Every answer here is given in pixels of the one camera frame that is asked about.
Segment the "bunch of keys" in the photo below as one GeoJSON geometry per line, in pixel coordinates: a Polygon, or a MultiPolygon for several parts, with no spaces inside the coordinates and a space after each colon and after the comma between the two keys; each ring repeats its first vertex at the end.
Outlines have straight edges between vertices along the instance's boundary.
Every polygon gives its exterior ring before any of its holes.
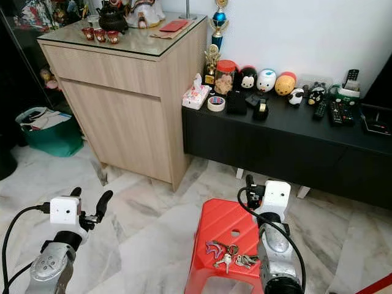
{"type": "Polygon", "coordinates": [[[229,271],[232,264],[250,269],[260,260],[258,255],[239,254],[239,246],[237,244],[224,244],[216,240],[205,243],[205,252],[214,255],[216,262],[213,263],[213,266],[218,268],[221,265],[225,265],[226,272],[229,271]]]}

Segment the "black low console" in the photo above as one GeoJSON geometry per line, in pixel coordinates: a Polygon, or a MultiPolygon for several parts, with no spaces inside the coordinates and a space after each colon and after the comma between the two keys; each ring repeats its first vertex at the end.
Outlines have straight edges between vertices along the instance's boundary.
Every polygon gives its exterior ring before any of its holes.
{"type": "Polygon", "coordinates": [[[184,150],[271,178],[392,210],[392,135],[312,118],[269,94],[266,120],[183,107],[184,150]]]}

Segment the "green bag with papers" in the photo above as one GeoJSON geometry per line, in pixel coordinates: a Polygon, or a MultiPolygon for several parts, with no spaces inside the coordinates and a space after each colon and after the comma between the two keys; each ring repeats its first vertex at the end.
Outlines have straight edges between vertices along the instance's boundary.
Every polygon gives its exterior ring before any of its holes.
{"type": "Polygon", "coordinates": [[[31,107],[15,118],[27,144],[56,157],[70,157],[82,148],[77,120],[48,107],[31,107]]]}

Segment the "black wallet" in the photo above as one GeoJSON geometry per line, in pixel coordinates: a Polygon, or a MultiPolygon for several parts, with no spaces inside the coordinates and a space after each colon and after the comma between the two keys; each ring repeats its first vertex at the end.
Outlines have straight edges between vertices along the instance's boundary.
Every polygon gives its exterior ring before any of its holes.
{"type": "Polygon", "coordinates": [[[246,115],[246,95],[241,91],[231,90],[227,93],[226,112],[230,115],[246,115]]]}

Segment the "light wooden cabinet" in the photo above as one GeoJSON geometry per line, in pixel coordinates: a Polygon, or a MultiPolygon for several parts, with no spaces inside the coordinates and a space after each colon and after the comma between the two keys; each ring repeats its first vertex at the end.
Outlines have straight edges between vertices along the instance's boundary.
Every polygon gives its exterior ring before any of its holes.
{"type": "Polygon", "coordinates": [[[37,38],[51,72],[102,165],[170,184],[188,169],[182,96],[205,63],[207,19],[194,14],[171,39],[129,28],[118,43],[89,41],[86,20],[37,38]]]}

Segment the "slim black remote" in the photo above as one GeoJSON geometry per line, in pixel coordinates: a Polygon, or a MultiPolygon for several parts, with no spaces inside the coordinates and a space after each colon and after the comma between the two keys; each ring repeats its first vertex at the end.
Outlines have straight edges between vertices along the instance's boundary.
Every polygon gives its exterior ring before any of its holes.
{"type": "Polygon", "coordinates": [[[312,118],[314,120],[321,120],[322,118],[325,117],[326,112],[327,112],[327,108],[328,108],[328,101],[327,100],[321,100],[315,110],[314,110],[314,114],[312,115],[312,118]]]}

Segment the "white round plush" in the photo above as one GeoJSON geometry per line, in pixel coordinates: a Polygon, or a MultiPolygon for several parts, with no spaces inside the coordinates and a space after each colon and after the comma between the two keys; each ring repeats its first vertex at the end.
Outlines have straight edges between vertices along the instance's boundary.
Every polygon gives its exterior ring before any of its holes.
{"type": "Polygon", "coordinates": [[[264,68],[257,73],[257,89],[260,92],[269,92],[274,89],[277,79],[276,72],[271,68],[264,68]]]}

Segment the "black mouse plush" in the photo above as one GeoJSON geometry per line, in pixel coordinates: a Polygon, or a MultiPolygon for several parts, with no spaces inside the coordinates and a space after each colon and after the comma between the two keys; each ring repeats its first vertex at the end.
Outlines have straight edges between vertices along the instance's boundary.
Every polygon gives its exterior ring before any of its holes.
{"type": "Polygon", "coordinates": [[[253,66],[244,66],[237,72],[235,78],[235,89],[253,89],[257,81],[257,69],[253,66]]]}

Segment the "wide black remote coloured buttons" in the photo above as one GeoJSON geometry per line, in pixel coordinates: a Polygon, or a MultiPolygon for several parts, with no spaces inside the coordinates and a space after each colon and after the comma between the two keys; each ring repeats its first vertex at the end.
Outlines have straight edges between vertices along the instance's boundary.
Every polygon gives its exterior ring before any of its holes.
{"type": "Polygon", "coordinates": [[[330,125],[331,126],[353,126],[353,107],[344,102],[333,100],[330,102],[330,125]]]}

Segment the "black white plush toy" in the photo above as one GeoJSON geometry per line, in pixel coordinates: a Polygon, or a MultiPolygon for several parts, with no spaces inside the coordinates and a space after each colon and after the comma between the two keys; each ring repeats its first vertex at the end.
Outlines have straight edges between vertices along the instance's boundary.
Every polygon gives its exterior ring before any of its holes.
{"type": "Polygon", "coordinates": [[[312,86],[308,87],[306,91],[308,105],[314,106],[316,103],[320,102],[326,93],[326,84],[325,82],[314,82],[312,86]]]}

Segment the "white green holder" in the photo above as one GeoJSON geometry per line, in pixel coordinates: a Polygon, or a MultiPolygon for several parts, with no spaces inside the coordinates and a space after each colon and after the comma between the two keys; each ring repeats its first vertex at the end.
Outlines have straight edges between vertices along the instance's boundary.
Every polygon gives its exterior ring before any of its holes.
{"type": "Polygon", "coordinates": [[[341,85],[333,85],[328,90],[328,93],[331,95],[333,100],[350,104],[355,103],[360,98],[360,92],[344,89],[341,85]]]}

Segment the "red strip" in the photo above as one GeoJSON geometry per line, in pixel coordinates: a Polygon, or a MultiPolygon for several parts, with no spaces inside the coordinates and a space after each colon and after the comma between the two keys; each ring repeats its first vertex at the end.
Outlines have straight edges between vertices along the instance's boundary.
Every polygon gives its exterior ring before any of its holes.
{"type": "Polygon", "coordinates": [[[372,285],[361,289],[356,294],[392,294],[392,273],[386,275],[386,277],[381,278],[372,285]]]}

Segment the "black television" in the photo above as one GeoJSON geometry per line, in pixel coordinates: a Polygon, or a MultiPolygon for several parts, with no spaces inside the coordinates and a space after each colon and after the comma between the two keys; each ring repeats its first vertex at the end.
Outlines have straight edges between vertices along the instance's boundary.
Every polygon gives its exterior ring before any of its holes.
{"type": "Polygon", "coordinates": [[[362,105],[392,110],[392,54],[380,71],[367,94],[361,100],[362,105]]]}

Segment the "blue and gold trophy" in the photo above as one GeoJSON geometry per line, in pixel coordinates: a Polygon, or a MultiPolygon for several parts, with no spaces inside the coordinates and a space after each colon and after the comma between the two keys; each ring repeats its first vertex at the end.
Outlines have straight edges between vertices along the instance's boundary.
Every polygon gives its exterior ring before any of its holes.
{"type": "Polygon", "coordinates": [[[212,45],[215,45],[218,50],[221,50],[224,34],[229,25],[229,20],[227,20],[227,15],[224,11],[228,1],[229,0],[215,0],[217,11],[213,14],[210,22],[211,28],[213,29],[212,45]]]}

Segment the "black round pot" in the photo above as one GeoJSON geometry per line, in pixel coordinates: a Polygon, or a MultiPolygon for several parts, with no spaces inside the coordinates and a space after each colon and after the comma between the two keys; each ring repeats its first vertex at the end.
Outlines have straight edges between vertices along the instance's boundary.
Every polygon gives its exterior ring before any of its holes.
{"type": "Polygon", "coordinates": [[[104,31],[125,32],[129,28],[121,0],[101,0],[97,11],[99,26],[104,31]]]}

